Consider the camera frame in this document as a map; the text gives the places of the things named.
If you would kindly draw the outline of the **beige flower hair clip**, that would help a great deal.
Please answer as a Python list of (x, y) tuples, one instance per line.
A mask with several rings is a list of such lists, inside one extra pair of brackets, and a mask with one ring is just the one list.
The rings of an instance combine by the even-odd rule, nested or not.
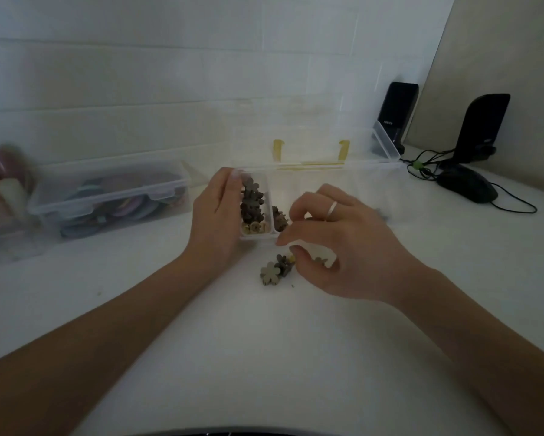
[(282, 268), (278, 267), (274, 262), (268, 262), (268, 264), (261, 268), (260, 279), (264, 286), (275, 286), (282, 278)]

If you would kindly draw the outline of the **person's left hand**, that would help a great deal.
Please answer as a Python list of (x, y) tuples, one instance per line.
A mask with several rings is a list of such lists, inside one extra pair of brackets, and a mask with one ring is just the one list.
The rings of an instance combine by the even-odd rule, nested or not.
[(192, 264), (212, 274), (222, 272), (231, 262), (241, 225), (240, 207), (239, 211), (217, 211), (215, 175), (194, 200), (191, 232), (184, 250)]

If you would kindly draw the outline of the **person's right hand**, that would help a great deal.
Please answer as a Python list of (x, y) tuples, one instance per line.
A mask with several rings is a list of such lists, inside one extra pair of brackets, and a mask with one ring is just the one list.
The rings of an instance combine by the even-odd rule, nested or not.
[(414, 257), (375, 210), (327, 183), (316, 192), (341, 205), (341, 220), (324, 228), (289, 226), (279, 234), (276, 245), (300, 245), (327, 267), (339, 258), (337, 285), (317, 288), (342, 298), (397, 306), (436, 278), (436, 271)]

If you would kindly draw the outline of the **dark brown flower hair clip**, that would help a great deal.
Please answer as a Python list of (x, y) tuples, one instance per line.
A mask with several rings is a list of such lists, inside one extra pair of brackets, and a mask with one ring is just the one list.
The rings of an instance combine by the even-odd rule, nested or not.
[(276, 256), (276, 263), (275, 268), (278, 268), (280, 270), (279, 277), (284, 278), (286, 277), (292, 268), (294, 267), (296, 262), (296, 258), (294, 255), (290, 254), (288, 256), (286, 255), (277, 255)]

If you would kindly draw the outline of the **person's right forearm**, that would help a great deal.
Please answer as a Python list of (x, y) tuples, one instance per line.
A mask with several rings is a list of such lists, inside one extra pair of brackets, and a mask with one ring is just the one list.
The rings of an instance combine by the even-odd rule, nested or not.
[(385, 280), (384, 300), (459, 368), (517, 436), (544, 436), (544, 351), (439, 271), (417, 264)]

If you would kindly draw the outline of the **person's left forearm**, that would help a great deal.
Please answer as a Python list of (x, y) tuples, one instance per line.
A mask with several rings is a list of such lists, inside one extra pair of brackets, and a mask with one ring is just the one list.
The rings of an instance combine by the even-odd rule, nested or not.
[(0, 436), (68, 436), (220, 273), (198, 252), (0, 358)]

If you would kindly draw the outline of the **black computer mouse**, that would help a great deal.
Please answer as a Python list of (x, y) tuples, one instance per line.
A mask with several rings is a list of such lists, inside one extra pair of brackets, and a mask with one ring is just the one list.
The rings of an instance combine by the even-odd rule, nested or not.
[(439, 173), (436, 184), (473, 203), (492, 203), (498, 198), (494, 186), (482, 175), (465, 166), (454, 164)]

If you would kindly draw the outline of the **wide black speaker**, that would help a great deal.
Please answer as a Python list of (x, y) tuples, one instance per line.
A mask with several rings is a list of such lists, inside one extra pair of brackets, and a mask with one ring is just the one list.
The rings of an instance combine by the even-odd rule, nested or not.
[(485, 94), (469, 105), (450, 159), (452, 163), (486, 161), (496, 153), (494, 143), (510, 98), (510, 94)]

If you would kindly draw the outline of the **slim black speaker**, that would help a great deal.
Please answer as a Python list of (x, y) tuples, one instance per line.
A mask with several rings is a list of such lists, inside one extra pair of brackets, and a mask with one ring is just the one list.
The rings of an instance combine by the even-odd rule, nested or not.
[(394, 81), (389, 84), (377, 121), (400, 155), (405, 153), (402, 137), (419, 95), (419, 85)]

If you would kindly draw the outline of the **pink and white hair accessories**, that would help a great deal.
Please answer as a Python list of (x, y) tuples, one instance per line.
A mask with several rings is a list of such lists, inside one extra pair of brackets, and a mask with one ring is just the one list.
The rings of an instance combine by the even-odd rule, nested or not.
[(40, 253), (39, 226), (27, 210), (33, 177), (20, 158), (0, 149), (0, 266)]

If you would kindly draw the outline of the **clear lidded plastic container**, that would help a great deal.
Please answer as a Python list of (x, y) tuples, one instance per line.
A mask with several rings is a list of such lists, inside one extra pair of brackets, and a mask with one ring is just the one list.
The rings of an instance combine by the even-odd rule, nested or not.
[(52, 166), (28, 212), (50, 234), (76, 240), (191, 211), (191, 179), (169, 157), (112, 157)]

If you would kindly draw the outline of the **small pile of flower clips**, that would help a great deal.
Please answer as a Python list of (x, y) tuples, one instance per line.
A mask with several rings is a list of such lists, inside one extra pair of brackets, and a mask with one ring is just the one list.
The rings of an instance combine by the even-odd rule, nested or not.
[(289, 218), (277, 206), (273, 206), (272, 211), (274, 230), (281, 233), (289, 226)]

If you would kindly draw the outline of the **pile of brown flower clips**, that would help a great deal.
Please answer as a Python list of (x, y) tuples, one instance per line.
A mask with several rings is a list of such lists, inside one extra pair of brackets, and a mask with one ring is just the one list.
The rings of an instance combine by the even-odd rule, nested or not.
[(268, 218), (264, 211), (265, 203), (260, 185), (251, 175), (242, 175), (240, 212), (243, 235), (260, 235), (269, 232)]

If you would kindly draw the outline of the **clear compartment organizer box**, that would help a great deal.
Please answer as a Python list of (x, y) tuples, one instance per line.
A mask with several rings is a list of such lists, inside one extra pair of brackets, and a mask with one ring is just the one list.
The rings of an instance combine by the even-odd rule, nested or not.
[(263, 194), (260, 233), (242, 227), (241, 240), (274, 242), (280, 234), (274, 215), (290, 224), (291, 205), (327, 183), (375, 209), (388, 223), (405, 216), (404, 165), (378, 116), (300, 112), (268, 120), (244, 118), (232, 124), (227, 161)]

